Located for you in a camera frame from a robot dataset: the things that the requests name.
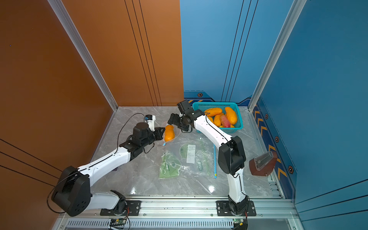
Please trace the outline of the clear zip-top bag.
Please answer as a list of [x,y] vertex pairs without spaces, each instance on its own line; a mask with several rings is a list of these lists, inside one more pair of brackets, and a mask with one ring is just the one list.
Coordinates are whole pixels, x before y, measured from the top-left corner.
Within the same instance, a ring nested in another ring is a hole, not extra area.
[[167,122],[163,122],[161,127],[164,127],[165,131],[163,133],[163,139],[159,141],[159,146],[165,146],[173,142],[182,132],[176,125],[170,125]]

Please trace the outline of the red pink mango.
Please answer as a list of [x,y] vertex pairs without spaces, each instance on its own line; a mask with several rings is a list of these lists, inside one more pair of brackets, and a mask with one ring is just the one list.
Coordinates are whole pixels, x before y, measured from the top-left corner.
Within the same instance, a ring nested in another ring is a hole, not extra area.
[[221,120],[221,126],[222,127],[224,127],[224,128],[230,128],[231,127],[231,123],[225,115],[221,116],[220,120]]

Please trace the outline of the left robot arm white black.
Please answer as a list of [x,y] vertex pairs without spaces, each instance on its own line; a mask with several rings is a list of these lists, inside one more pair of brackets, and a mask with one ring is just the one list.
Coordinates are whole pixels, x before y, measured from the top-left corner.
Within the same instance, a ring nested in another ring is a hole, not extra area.
[[87,165],[78,168],[69,166],[63,170],[48,199],[71,217],[90,209],[123,215],[127,210],[124,195],[116,190],[95,193],[91,187],[114,169],[134,160],[145,151],[146,146],[163,140],[164,132],[165,128],[153,127],[149,122],[137,123],[132,135],[111,153]]

